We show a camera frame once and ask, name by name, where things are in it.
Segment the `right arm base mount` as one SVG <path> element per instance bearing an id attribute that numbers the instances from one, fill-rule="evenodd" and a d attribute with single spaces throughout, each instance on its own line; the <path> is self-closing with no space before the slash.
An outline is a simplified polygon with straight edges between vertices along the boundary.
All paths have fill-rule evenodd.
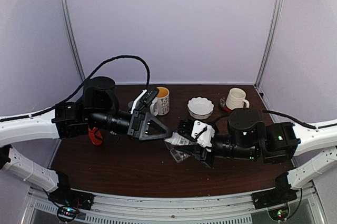
<path id="1" fill-rule="evenodd" d="M 271 189 L 255 192 L 251 196 L 255 209 L 262 209 L 296 200 L 297 192 L 294 190 L 279 191 Z"/>

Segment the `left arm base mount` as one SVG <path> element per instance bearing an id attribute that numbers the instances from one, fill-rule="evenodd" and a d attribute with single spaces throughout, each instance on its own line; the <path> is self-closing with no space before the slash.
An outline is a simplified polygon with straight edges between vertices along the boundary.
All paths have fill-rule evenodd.
<path id="1" fill-rule="evenodd" d="M 92 193 L 76 191 L 73 189 L 58 188 L 48 194 L 51 202 L 70 206 L 76 209 L 91 210 L 94 201 Z"/>

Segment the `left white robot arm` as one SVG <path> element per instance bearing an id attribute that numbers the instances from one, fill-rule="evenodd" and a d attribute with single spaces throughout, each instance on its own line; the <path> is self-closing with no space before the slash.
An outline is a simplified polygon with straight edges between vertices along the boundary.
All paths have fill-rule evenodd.
<path id="1" fill-rule="evenodd" d="M 67 175 L 26 158 L 13 143 L 70 139 L 95 129 L 124 134 L 141 142 L 167 139 L 173 132 L 146 111 L 157 94 L 158 89 L 143 90 L 133 101 L 131 111 L 125 112 L 120 110 L 114 80 L 98 76 L 84 82 L 83 94 L 76 102 L 65 102 L 36 115 L 1 118 L 1 169 L 41 187 L 64 205 L 71 205 L 76 194 Z"/>

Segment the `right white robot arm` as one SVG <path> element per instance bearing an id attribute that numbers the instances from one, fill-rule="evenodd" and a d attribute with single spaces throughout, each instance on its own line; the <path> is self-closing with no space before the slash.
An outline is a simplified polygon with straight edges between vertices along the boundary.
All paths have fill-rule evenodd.
<path id="1" fill-rule="evenodd" d="M 336 162 L 336 120 L 308 124 L 289 115 L 288 122 L 266 125 L 266 110 L 238 108 L 224 115 L 227 134 L 219 133 L 217 120 L 210 124 L 199 120 L 182 120 L 168 141 L 175 149 L 193 156 L 208 167 L 215 158 L 276 164 L 306 152 L 320 149 L 318 156 L 303 166 L 275 179 L 275 188 L 252 195 L 255 201 L 265 197 L 273 203 L 296 199 L 302 187 Z"/>

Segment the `clear plastic pill organizer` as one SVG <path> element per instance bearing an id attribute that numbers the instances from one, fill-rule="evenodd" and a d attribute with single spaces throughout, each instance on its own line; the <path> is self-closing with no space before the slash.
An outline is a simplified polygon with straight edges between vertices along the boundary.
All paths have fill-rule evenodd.
<path id="1" fill-rule="evenodd" d="M 166 141 L 165 141 L 165 145 L 169 149 L 171 156 L 177 163 L 181 163 L 190 157 L 190 155 L 176 150 L 174 148 L 174 145 L 171 145 L 170 143 Z"/>

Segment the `small white bottle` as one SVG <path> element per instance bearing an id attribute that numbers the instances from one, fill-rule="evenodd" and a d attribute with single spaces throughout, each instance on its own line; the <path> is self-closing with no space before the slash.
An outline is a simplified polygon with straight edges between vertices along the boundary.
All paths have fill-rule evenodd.
<path id="1" fill-rule="evenodd" d="M 179 135 L 177 132 L 173 132 L 172 136 L 166 138 L 164 140 L 165 143 L 168 143 L 173 146 L 181 146 L 181 145 L 191 145 L 194 142 L 190 141 L 189 139 Z"/>

